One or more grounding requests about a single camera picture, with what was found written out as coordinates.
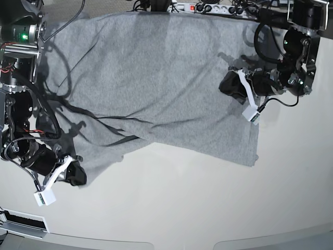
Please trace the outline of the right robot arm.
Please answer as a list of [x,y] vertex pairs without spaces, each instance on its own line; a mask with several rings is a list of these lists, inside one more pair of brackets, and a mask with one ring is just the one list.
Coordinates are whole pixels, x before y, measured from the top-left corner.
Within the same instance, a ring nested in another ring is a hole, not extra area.
[[73,186],[87,182],[82,158],[57,142],[60,124],[36,86],[47,22],[43,1],[1,1],[1,159],[25,171],[41,190],[38,177],[55,177]]

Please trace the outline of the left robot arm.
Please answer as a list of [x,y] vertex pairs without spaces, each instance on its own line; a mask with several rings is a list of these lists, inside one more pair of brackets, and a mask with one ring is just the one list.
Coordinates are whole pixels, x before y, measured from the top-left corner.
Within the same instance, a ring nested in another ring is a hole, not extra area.
[[[328,28],[331,1],[288,1],[287,11],[258,8],[254,16],[258,26],[254,32],[254,48],[260,59],[275,65],[273,69],[229,67],[219,86],[220,92],[241,104],[252,97],[265,97],[265,103],[289,91],[296,97],[308,95],[316,74],[319,43]],[[283,45],[277,46],[280,59],[265,55],[259,45],[264,27],[286,30]]]

